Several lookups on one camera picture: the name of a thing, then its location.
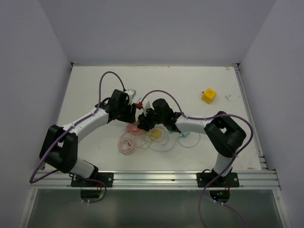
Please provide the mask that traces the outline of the light blue charger plug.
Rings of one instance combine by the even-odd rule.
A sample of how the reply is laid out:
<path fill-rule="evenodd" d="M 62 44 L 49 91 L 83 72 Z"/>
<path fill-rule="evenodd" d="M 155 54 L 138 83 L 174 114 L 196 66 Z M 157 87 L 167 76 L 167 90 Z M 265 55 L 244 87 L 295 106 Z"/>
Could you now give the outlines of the light blue charger plug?
<path fill-rule="evenodd" d="M 190 132 L 188 132 L 188 131 L 186 131 L 186 132 L 181 132 L 181 133 L 180 133 L 180 137 L 186 138 L 189 134 L 190 134 Z"/>

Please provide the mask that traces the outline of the yellow cube socket adapter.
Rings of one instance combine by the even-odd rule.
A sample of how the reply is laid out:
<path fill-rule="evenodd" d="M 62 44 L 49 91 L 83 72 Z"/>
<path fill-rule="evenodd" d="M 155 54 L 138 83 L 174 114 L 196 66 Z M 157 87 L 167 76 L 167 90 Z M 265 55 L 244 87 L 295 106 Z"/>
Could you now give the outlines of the yellow cube socket adapter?
<path fill-rule="evenodd" d="M 207 104 L 211 104 L 213 100 L 215 99 L 217 93 L 212 90 L 211 88 L 208 88 L 206 91 L 202 93 L 202 101 L 204 101 Z"/>

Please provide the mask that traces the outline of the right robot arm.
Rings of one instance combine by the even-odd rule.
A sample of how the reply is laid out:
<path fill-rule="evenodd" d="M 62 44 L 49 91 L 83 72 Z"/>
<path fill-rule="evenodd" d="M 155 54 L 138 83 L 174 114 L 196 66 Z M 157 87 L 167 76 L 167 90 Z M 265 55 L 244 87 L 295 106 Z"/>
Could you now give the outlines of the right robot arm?
<path fill-rule="evenodd" d="M 165 99 L 157 99 L 150 106 L 149 102 L 138 102 L 138 109 L 143 113 L 138 116 L 138 128 L 149 131 L 157 124 L 168 131 L 204 134 L 218 152 L 216 163 L 211 170 L 211 180 L 216 186 L 228 182 L 232 171 L 230 164 L 237 149 L 243 144 L 245 131 L 225 112 L 218 112 L 216 118 L 185 117 L 181 112 L 173 111 Z"/>

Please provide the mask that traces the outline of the yellow charger plug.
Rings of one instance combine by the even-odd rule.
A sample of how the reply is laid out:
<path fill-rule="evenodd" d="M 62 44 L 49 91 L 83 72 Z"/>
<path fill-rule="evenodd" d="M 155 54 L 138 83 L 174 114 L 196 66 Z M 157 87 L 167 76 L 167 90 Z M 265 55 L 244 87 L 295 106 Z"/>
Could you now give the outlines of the yellow charger plug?
<path fill-rule="evenodd" d="M 154 129 L 151 133 L 151 137 L 154 139 L 159 139 L 161 137 L 161 135 L 162 135 L 162 132 L 159 129 Z"/>

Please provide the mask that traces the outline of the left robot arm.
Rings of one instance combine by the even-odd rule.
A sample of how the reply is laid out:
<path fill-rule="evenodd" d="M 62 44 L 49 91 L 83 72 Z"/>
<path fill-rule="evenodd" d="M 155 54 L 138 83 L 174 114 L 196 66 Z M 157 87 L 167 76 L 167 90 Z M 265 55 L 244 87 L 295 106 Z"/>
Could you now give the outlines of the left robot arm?
<path fill-rule="evenodd" d="M 59 171 L 73 178 L 73 187 L 110 187 L 112 175 L 102 176 L 95 165 L 79 158 L 78 144 L 94 130 L 113 120 L 134 123 L 135 96 L 135 90 L 116 89 L 110 97 L 99 99 L 94 108 L 78 120 L 64 126 L 54 124 L 49 127 L 39 158 L 52 166 L 54 171 L 31 182 L 36 183 Z"/>

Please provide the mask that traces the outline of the pink socket adapter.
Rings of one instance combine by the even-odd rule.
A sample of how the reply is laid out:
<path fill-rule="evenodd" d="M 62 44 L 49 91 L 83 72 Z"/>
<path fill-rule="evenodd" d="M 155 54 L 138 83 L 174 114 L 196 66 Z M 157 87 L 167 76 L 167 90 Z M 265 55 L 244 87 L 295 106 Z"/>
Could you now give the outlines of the pink socket adapter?
<path fill-rule="evenodd" d="M 126 127 L 126 129 L 127 129 L 128 131 L 134 132 L 134 133 L 138 133 L 138 132 L 141 131 L 141 129 L 139 129 L 139 128 L 138 128 L 137 126 L 135 126 L 135 125 L 128 125 L 128 126 Z"/>

